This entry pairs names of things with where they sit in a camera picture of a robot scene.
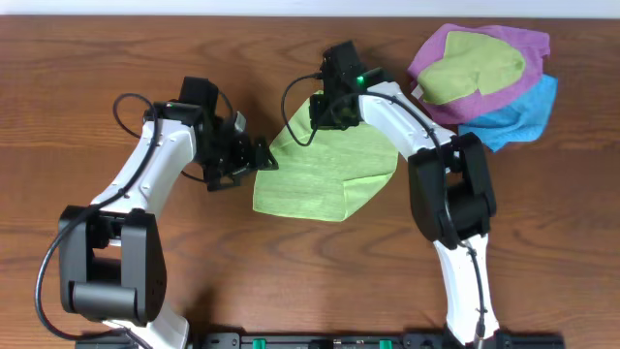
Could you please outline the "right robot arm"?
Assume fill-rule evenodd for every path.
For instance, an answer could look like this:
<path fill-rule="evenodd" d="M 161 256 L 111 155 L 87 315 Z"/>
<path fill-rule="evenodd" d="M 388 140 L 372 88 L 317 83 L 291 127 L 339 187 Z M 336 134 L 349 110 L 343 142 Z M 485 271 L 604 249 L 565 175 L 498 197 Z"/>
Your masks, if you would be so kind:
<path fill-rule="evenodd" d="M 352 42 L 328 48 L 310 100 L 314 130 L 367 124 L 408 163 L 411 211 L 435 247 L 445 283 L 447 328 L 457 345 L 481 348 L 498 330 L 486 266 L 496 200 L 481 140 L 431 120 L 383 69 L 368 69 Z"/>

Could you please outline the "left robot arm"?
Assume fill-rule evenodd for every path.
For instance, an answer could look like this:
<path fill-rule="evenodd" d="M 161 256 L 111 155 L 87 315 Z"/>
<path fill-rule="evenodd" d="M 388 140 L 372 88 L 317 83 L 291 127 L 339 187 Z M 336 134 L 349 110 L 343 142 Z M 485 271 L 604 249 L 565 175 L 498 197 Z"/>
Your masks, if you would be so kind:
<path fill-rule="evenodd" d="M 216 114 L 223 94 L 187 77 L 178 98 L 148 102 L 139 142 L 112 183 L 89 206 L 67 206 L 52 249 L 59 257 L 60 300 L 68 313 L 106 324 L 71 337 L 77 346 L 184 348 L 190 325 L 166 303 L 167 269 L 157 221 L 190 163 L 209 191 L 275 170 L 265 139 L 250 139 L 245 118 Z"/>

